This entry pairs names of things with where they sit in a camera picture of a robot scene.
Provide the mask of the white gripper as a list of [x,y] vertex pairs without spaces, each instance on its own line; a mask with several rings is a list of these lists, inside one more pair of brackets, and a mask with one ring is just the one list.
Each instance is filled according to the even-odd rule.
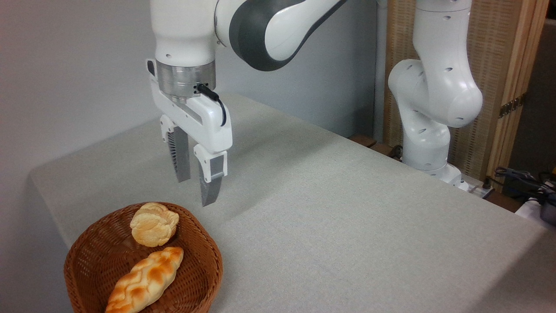
[[216,87],[216,62],[206,65],[170,66],[146,60],[154,104],[161,116],[162,139],[169,148],[177,181],[191,178],[189,137],[198,142],[193,153],[199,162],[201,203],[216,202],[222,179],[228,175],[232,146],[231,118],[227,107],[202,94],[198,87]]

